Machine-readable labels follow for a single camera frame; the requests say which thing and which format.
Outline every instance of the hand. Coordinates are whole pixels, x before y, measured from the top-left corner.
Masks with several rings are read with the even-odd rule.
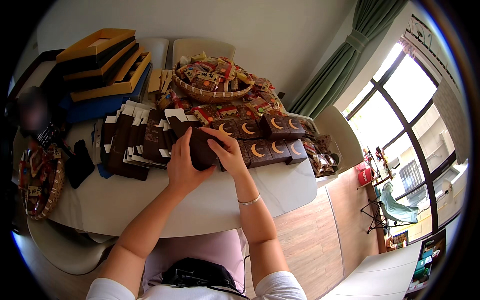
[[[223,142],[224,148],[222,148],[212,139],[208,140],[208,145],[213,152],[217,154],[223,167],[232,175],[233,178],[248,174],[247,167],[245,166],[245,162],[243,161],[243,156],[240,151],[239,143],[236,139],[231,138],[215,129],[202,127],[200,130],[216,137]]]
[[[192,128],[189,127],[184,136],[172,146],[172,158],[167,165],[168,179],[170,180],[168,187],[181,193],[183,197],[195,190],[215,170],[215,166],[211,166],[205,171],[198,171],[193,167],[190,157],[191,136]]]

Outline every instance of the black waist bag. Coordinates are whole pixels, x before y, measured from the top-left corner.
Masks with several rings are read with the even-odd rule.
[[[237,290],[232,275],[224,266],[201,259],[184,258],[174,263],[162,274],[162,283],[179,288],[207,287],[247,298]],[[236,292],[214,287],[230,288]]]

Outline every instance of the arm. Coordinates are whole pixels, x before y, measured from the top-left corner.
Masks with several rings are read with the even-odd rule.
[[[238,201],[246,203],[256,199],[259,193],[243,162],[237,140],[217,130],[208,128],[202,130],[224,143],[225,149],[213,140],[208,141],[224,168],[232,175]],[[239,206],[241,225],[250,247],[253,287],[256,288],[265,276],[279,271],[289,271],[289,268],[276,236],[272,216],[263,200]]]
[[[145,260],[155,247],[173,209],[215,169],[197,171],[190,158],[189,128],[172,147],[168,186],[125,228],[100,272],[138,296]]]

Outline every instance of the curtain tie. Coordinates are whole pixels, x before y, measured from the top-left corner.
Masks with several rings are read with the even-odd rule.
[[[352,33],[347,36],[345,41],[355,48],[355,50],[359,53],[362,53],[362,51],[365,49],[365,45],[369,42],[366,36],[355,29],[352,29]]]

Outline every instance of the green curtain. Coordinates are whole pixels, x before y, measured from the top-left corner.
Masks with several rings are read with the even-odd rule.
[[[315,119],[334,104],[352,74],[365,45],[387,28],[408,0],[358,0],[353,30],[327,63],[289,107],[295,114]]]

